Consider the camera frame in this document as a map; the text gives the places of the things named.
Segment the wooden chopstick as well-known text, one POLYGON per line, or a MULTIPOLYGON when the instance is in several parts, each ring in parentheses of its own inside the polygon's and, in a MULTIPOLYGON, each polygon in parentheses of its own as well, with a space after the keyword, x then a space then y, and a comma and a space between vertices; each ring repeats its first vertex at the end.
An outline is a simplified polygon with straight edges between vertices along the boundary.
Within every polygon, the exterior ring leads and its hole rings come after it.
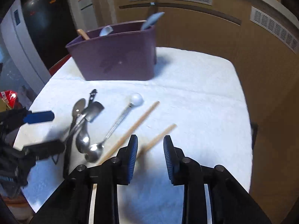
POLYGON ((148 152, 151 148, 153 148, 156 144, 158 144, 164 138, 164 136, 171 133, 176 127, 177 127, 176 124, 172 124, 168 126, 164 131, 162 131, 160 134, 155 136, 149 143, 143 145, 137 153, 137 158, 145 154, 146 152, 148 152))
POLYGON ((97 165, 103 164, 107 159, 112 157, 112 155, 126 142, 126 140, 143 124, 143 122, 148 118, 148 116, 158 107, 159 101, 154 102, 136 121, 136 123, 131 126, 126 133, 104 154, 103 157, 97 162, 97 165))

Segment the white ball-handled metal spoon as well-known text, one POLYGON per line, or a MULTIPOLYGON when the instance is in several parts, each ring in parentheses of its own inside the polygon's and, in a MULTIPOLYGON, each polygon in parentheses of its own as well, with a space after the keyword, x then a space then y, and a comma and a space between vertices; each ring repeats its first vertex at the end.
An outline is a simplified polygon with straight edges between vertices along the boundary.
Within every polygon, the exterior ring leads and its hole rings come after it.
POLYGON ((134 93, 130 96, 129 104, 124 109, 122 114, 117 118, 111 129, 108 131, 103 140, 99 143, 92 144, 85 152, 85 159, 89 163, 95 163, 102 155, 104 144, 110 138, 112 133, 117 129, 121 122, 127 117, 133 108, 139 107, 143 104, 143 97, 139 93, 134 93))

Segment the dark brown spoon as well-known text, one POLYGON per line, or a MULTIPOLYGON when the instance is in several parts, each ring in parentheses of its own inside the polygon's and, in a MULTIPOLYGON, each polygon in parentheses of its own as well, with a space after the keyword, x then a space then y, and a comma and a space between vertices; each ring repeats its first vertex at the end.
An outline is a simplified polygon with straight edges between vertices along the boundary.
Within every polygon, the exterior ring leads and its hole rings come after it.
POLYGON ((77 117, 81 114, 81 112, 84 110, 85 108, 85 105, 86 105, 86 100, 84 98, 81 98, 80 100, 78 100, 74 107, 73 107, 73 111, 72 111, 72 116, 73 116, 73 120, 72 120, 72 123, 70 125, 70 132, 68 134, 68 136, 66 137, 66 141, 67 139, 71 136, 71 130, 73 129, 73 127, 75 126, 76 124, 76 119, 77 117))

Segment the dark spatula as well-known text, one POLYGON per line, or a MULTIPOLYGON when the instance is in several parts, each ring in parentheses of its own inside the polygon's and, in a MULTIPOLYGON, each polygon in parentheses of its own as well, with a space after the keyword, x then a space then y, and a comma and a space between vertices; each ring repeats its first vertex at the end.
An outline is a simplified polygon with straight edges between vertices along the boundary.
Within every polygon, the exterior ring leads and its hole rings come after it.
POLYGON ((76 120, 76 124, 71 130, 71 136, 64 140, 65 144, 65 154, 64 154, 64 165, 63 165, 63 178, 66 179, 70 171, 70 155, 71 146, 73 143, 73 135, 78 133, 82 124, 87 122, 92 122, 104 109, 103 105, 99 102, 92 102, 87 108, 85 108, 76 120))

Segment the smiley face metal utensil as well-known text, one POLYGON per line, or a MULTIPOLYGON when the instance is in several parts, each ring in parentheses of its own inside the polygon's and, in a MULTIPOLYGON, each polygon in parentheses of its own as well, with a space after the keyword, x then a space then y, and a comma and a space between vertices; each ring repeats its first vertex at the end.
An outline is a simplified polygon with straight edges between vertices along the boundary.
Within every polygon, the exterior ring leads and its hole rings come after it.
POLYGON ((95 98, 96 94, 97 94, 96 89, 94 89, 93 91, 90 92, 88 106, 94 101, 94 98, 95 98))

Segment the wooden handled utensil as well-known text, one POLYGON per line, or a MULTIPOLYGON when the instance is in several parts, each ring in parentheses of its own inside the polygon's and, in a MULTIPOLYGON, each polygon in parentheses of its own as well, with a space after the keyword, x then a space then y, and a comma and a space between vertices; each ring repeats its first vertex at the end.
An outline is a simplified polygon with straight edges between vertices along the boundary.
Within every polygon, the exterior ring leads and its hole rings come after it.
POLYGON ((82 29, 78 29, 77 30, 78 35, 80 35, 84 40, 89 40, 89 36, 82 30, 82 29))

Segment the blue plastic serving spoon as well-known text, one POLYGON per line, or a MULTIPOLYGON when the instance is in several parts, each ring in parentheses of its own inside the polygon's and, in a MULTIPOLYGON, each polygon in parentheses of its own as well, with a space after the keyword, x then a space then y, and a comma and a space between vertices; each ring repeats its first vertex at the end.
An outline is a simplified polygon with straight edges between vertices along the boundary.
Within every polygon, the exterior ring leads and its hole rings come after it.
POLYGON ((156 22, 164 15, 164 12, 154 13, 150 15, 150 17, 147 18, 147 20, 142 24, 140 30, 144 31, 151 27, 152 25, 155 25, 156 22))

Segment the red snack bag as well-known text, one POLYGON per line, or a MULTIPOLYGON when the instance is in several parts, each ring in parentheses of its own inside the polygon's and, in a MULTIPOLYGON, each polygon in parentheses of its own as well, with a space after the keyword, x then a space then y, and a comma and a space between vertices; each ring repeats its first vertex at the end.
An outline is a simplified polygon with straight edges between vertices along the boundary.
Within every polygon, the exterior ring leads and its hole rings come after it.
POLYGON ((11 90, 1 91, 1 99, 9 109, 13 109, 17 100, 17 93, 11 90))

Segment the shiny steel spoon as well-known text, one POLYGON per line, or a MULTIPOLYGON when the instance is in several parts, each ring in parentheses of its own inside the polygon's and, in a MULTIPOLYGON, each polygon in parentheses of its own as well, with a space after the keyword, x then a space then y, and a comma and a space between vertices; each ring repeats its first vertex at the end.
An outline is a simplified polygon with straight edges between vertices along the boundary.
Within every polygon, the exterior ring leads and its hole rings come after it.
POLYGON ((76 136, 75 145, 80 153, 85 153, 90 146, 90 136, 87 131, 88 122, 85 121, 80 127, 76 136))

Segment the purple plastic utensil bin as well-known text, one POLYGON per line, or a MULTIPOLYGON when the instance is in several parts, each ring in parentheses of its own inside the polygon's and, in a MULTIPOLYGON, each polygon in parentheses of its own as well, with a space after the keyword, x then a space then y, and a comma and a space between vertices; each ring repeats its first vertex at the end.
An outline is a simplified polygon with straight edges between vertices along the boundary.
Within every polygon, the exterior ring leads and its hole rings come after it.
POLYGON ((85 80, 139 80, 154 77, 156 27, 141 30, 143 21, 113 24, 109 35, 88 31, 66 45, 85 80))

